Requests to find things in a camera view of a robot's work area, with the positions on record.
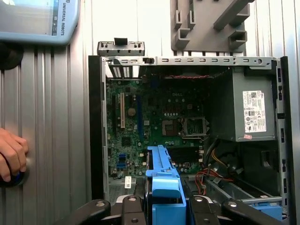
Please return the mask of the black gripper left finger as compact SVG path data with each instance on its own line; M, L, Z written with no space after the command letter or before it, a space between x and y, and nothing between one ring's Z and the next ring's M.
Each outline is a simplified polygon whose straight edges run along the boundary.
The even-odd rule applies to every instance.
M56 225L144 225L143 200L135 195L122 195L111 205L96 199L55 222Z

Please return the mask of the person's hand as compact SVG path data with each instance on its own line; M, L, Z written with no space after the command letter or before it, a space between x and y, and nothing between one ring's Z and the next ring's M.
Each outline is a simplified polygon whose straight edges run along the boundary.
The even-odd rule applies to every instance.
M0 177L5 182L10 182L11 177L19 172L26 171L28 151L25 139L0 129Z

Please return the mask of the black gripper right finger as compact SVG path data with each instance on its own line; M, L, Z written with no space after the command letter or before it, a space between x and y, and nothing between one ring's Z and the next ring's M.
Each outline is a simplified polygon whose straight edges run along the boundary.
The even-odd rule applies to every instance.
M229 199L217 205L205 196L188 200L190 225L282 225L283 222L241 201Z

